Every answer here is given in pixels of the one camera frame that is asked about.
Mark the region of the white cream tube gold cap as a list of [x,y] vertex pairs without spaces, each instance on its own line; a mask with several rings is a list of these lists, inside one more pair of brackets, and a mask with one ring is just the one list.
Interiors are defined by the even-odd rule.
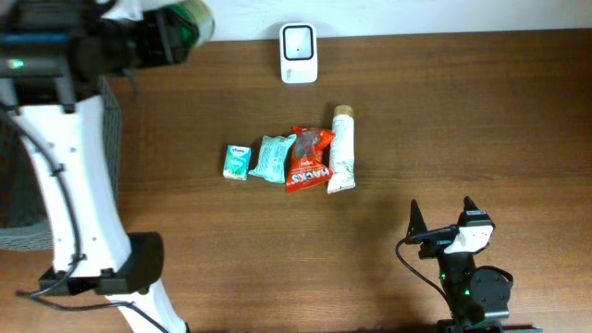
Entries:
[[354,110],[351,106],[335,107],[332,132],[335,138],[330,145],[329,168],[333,175],[327,184],[328,194],[355,187]]

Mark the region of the green lid jar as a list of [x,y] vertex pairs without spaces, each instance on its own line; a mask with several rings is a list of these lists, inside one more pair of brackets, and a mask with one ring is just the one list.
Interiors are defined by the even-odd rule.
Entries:
[[209,42],[215,31],[215,19],[202,0],[182,0],[166,6],[180,24],[180,39],[185,47],[199,47]]

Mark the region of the red candy bag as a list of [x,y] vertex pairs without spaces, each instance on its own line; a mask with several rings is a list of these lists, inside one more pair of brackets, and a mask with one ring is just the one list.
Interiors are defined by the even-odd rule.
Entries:
[[313,187],[328,182],[333,171],[323,162],[324,150],[336,134],[327,129],[295,127],[297,136],[291,150],[290,170],[286,180],[287,192]]

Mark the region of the teal wet wipes pack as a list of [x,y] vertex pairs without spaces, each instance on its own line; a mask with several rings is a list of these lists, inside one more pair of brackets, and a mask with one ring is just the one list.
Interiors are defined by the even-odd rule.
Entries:
[[272,183],[285,182],[285,162],[289,148],[295,143],[296,134],[284,136],[264,136],[258,161],[249,175],[263,178]]

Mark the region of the small teal tissue pack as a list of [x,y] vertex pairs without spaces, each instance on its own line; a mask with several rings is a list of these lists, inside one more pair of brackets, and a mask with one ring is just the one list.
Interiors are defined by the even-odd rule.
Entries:
[[246,180],[248,178],[252,149],[229,145],[223,166],[225,179]]

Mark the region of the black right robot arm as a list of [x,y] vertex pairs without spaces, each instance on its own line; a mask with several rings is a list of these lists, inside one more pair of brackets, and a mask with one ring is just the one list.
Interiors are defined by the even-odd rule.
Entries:
[[437,322],[438,332],[501,332],[500,321],[509,317],[513,276],[491,265],[475,265],[496,226],[487,211],[463,199],[458,221],[429,230],[416,200],[411,201],[405,244],[418,244],[418,257],[436,259],[440,285],[450,309],[450,319]]

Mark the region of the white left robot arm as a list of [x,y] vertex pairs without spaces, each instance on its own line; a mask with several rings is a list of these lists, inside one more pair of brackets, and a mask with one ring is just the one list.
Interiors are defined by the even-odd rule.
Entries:
[[185,332],[162,282],[164,243],[128,233],[106,161],[107,75],[186,61],[215,28],[200,1],[10,1],[1,13],[1,118],[33,165],[54,261],[23,298],[93,291],[136,332]]

